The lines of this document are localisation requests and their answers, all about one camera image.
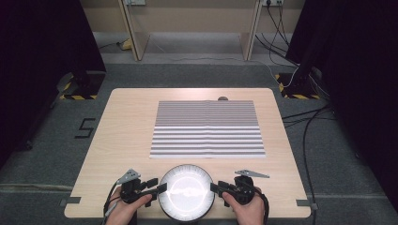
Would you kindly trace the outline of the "white plate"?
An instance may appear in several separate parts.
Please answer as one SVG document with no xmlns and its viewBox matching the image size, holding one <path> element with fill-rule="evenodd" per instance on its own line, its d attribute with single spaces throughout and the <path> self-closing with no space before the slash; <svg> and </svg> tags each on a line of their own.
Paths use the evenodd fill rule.
<svg viewBox="0 0 398 225">
<path fill-rule="evenodd" d="M 169 170 L 161 179 L 167 189 L 158 197 L 162 211 L 171 219 L 191 223 L 211 209 L 215 194 L 211 176 L 201 167 L 183 164 Z"/>
</svg>

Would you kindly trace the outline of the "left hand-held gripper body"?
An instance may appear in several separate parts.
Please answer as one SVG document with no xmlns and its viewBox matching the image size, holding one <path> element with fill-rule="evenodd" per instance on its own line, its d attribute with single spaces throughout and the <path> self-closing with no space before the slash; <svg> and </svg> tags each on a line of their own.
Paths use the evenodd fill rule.
<svg viewBox="0 0 398 225">
<path fill-rule="evenodd" d="M 134 169 L 128 169 L 116 183 L 121 186 L 120 198 L 124 203 L 133 203 L 139 198 L 149 194 L 150 189 L 156 188 L 144 188 L 144 182 L 140 179 L 141 174 L 136 172 Z M 149 207 L 153 201 L 157 199 L 157 196 L 151 195 L 152 199 L 150 202 L 145 204 L 145 207 Z"/>
</svg>

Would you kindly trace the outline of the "stand base with hazard tape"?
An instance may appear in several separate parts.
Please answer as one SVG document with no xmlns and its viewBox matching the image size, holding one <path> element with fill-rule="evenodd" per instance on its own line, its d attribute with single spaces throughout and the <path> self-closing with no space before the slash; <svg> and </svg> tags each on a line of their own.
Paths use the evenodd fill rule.
<svg viewBox="0 0 398 225">
<path fill-rule="evenodd" d="M 105 73 L 101 71 L 81 71 L 77 74 L 71 74 L 60 98 L 71 100 L 96 99 L 104 78 Z"/>
<path fill-rule="evenodd" d="M 275 76 L 283 98 L 320 99 L 314 82 L 314 71 L 311 69 L 303 76 L 298 75 L 298 69 L 293 72 L 282 72 Z"/>
</svg>

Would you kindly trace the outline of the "striped woven placemat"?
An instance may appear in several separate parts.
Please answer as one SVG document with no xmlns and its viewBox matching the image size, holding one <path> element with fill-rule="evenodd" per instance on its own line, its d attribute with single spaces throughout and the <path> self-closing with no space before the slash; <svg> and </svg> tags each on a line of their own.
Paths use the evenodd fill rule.
<svg viewBox="0 0 398 225">
<path fill-rule="evenodd" d="M 251 100 L 174 100 L 158 105 L 152 158 L 263 158 Z"/>
</svg>

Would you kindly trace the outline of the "person's left hand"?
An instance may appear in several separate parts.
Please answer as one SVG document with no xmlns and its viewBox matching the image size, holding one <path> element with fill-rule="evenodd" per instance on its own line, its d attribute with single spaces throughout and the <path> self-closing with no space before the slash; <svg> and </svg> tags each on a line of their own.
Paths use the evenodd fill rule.
<svg viewBox="0 0 398 225">
<path fill-rule="evenodd" d="M 117 202 L 116 199 L 120 197 L 120 191 L 121 187 L 118 187 L 111 195 L 113 201 L 109 206 L 113 208 L 113 211 L 107 217 L 105 225 L 129 225 L 136 211 L 152 199 L 152 196 L 147 194 L 133 203 Z"/>
</svg>

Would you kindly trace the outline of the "grey tape strip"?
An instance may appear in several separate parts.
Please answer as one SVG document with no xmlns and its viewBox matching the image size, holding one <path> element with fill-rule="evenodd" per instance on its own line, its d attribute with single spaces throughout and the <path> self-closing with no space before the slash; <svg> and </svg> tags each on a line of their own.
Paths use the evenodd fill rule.
<svg viewBox="0 0 398 225">
<path fill-rule="evenodd" d="M 296 200 L 297 206 L 307 206 L 312 210 L 316 211 L 318 209 L 318 205 L 316 202 L 310 202 L 309 200 Z"/>
<path fill-rule="evenodd" d="M 60 201 L 60 206 L 65 207 L 67 206 L 69 203 L 80 203 L 81 201 L 81 197 L 68 197 L 67 199 L 62 199 Z"/>
</svg>

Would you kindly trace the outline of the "dark curtain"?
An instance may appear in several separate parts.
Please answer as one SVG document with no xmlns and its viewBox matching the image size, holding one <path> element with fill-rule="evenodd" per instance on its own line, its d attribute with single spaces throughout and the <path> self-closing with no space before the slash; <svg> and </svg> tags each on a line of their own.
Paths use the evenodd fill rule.
<svg viewBox="0 0 398 225">
<path fill-rule="evenodd" d="M 64 75 L 104 69 L 80 0 L 0 0 L 0 168 Z"/>
<path fill-rule="evenodd" d="M 322 72 L 347 136 L 398 211 L 398 0 L 304 0 L 287 57 Z"/>
</svg>

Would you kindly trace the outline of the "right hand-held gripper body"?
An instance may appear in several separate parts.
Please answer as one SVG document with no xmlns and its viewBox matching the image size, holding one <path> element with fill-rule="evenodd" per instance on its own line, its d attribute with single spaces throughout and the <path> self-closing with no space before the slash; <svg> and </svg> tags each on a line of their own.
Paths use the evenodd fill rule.
<svg viewBox="0 0 398 225">
<path fill-rule="evenodd" d="M 253 184 L 254 177 L 269 178 L 268 174 L 253 172 L 246 169 L 235 171 L 235 174 L 237 176 L 234 178 L 235 186 L 233 187 L 232 195 L 238 203 L 242 205 L 250 203 L 254 195 L 258 194 L 264 202 L 264 205 L 268 205 L 268 198 Z"/>
</svg>

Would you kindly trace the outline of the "person's right hand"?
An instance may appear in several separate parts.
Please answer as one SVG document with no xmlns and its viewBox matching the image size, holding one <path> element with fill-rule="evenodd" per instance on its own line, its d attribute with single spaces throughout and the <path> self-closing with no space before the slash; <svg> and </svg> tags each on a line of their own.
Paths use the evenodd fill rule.
<svg viewBox="0 0 398 225">
<path fill-rule="evenodd" d="M 262 191 L 259 187 L 256 190 L 253 199 L 244 205 L 238 203 L 231 194 L 222 194 L 223 199 L 232 207 L 238 225 L 265 225 L 266 207 L 261 198 Z"/>
</svg>

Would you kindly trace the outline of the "wooden desk side panel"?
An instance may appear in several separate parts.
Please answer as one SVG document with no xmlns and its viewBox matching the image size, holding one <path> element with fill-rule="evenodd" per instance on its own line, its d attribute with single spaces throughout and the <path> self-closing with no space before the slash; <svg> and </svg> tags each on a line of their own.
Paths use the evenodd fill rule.
<svg viewBox="0 0 398 225">
<path fill-rule="evenodd" d="M 249 61 L 252 57 L 253 42 L 256 29 L 258 27 L 261 15 L 262 0 L 254 0 L 252 17 L 249 24 L 249 31 L 239 34 L 239 42 L 242 49 L 242 57 L 245 61 Z"/>
<path fill-rule="evenodd" d="M 145 47 L 149 41 L 149 33 L 139 23 L 138 20 L 138 8 L 145 6 L 126 6 L 123 0 L 118 0 L 118 4 L 121 10 L 122 18 L 129 34 L 129 38 L 132 44 L 132 53 L 136 61 L 141 61 L 145 53 Z"/>
</svg>

